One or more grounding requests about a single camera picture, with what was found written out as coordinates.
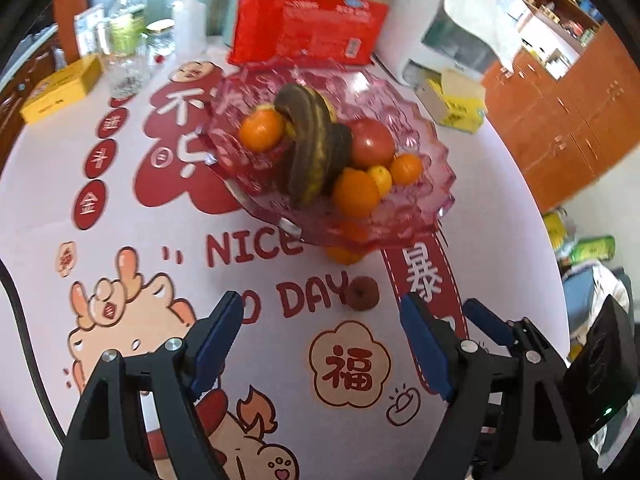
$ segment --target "barcode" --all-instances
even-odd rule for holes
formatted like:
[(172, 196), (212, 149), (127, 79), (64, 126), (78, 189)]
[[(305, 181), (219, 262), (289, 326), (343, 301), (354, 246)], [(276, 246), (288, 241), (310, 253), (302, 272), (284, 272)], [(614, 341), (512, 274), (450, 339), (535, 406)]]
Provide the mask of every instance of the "barcode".
[(345, 57), (356, 57), (360, 50), (362, 42), (357, 38), (351, 38), (347, 44), (347, 49), (344, 51)]

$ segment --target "tomato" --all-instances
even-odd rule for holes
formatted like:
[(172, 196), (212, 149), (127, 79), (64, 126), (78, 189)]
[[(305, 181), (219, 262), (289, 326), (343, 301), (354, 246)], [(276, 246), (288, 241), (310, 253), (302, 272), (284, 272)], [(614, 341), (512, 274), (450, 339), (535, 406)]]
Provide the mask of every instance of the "tomato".
[(396, 142), (388, 128), (375, 119), (357, 119), (351, 128), (351, 165), (360, 170), (388, 166), (396, 154)]

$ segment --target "red circle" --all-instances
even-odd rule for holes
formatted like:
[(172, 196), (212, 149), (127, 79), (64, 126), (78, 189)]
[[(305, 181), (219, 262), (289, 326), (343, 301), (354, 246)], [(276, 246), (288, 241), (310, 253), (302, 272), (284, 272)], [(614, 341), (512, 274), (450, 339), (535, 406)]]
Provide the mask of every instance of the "red circle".
[(115, 99), (112, 97), (111, 99), (109, 99), (109, 106), (111, 108), (120, 108), (121, 106), (124, 106), (129, 101), (131, 101), (134, 97), (135, 95), (130, 95), (129, 97), (125, 97), (124, 99)]
[(126, 108), (116, 108), (112, 110), (100, 121), (96, 134), (101, 139), (106, 139), (107, 137), (117, 134), (124, 126), (128, 116), (129, 111)]
[(92, 227), (104, 211), (107, 202), (107, 187), (101, 180), (92, 180), (84, 186), (74, 203), (73, 220), (76, 227), (86, 231)]
[(84, 174), (87, 178), (97, 178), (109, 169), (118, 152), (118, 145), (113, 139), (104, 139), (92, 147), (84, 162)]

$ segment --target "glass cup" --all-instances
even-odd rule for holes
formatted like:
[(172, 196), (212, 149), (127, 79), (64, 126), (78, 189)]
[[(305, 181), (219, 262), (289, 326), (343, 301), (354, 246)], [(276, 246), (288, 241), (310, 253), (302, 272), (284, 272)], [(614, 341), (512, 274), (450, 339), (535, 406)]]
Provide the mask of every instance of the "glass cup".
[(149, 80), (148, 37), (132, 31), (123, 42), (117, 37), (118, 33), (112, 20), (100, 22), (94, 28), (98, 56), (109, 81), (111, 97), (124, 99), (138, 94)]

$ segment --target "blue gripper pad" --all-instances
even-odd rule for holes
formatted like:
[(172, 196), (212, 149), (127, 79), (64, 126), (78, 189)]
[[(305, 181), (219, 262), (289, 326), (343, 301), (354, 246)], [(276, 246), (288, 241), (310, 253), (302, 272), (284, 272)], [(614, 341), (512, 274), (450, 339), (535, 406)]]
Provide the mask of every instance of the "blue gripper pad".
[(400, 323), (430, 389), (438, 392), (442, 399), (451, 400), (454, 388), (449, 382), (447, 355), (440, 348), (424, 317), (430, 317), (435, 322), (444, 323), (450, 329), (449, 324), (446, 321), (436, 320), (419, 298), (417, 301), (420, 301), (420, 304), (414, 302), (410, 294), (402, 297), (400, 300)]
[(243, 317), (242, 298), (237, 292), (227, 291), (210, 316), (189, 330), (185, 362), (190, 368), (187, 393), (192, 402), (215, 384)]
[(512, 347), (516, 338), (513, 330), (476, 298), (469, 298), (462, 305), (462, 314), (487, 334), (498, 346)]

